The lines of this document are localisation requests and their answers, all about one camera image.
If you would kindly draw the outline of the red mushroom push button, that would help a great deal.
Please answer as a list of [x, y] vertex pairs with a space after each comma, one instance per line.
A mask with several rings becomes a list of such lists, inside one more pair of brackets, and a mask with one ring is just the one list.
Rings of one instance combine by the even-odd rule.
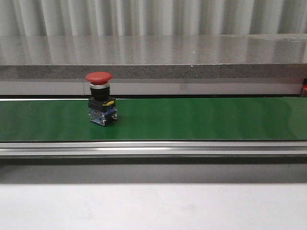
[[85, 79], [90, 82], [91, 97], [88, 100], [90, 121], [101, 126], [117, 120], [116, 99], [110, 96], [109, 72], [92, 72]]

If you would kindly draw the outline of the green conveyor belt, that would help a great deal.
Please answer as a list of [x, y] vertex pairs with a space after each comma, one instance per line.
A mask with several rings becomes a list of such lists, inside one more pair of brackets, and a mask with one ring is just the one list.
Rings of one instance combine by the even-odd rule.
[[307, 101], [298, 97], [118, 99], [90, 121], [86, 99], [5, 99], [3, 164], [306, 163]]

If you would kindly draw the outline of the grey speckled stone counter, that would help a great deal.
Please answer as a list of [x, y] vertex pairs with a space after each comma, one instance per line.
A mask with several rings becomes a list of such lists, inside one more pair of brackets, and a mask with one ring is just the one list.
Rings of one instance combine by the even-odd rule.
[[85, 96], [88, 73], [115, 95], [290, 95], [307, 77], [304, 34], [2, 36], [1, 96]]

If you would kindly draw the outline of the red plastic tray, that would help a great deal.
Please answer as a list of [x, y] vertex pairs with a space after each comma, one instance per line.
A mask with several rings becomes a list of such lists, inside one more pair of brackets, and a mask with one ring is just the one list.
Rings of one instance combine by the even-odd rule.
[[307, 79], [304, 79], [303, 81], [301, 97], [307, 97]]

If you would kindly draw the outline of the white corrugated curtain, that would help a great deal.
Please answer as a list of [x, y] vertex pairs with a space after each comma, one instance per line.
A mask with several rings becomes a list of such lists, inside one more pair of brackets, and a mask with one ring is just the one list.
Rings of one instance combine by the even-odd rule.
[[304, 0], [3, 0], [7, 35], [304, 34]]

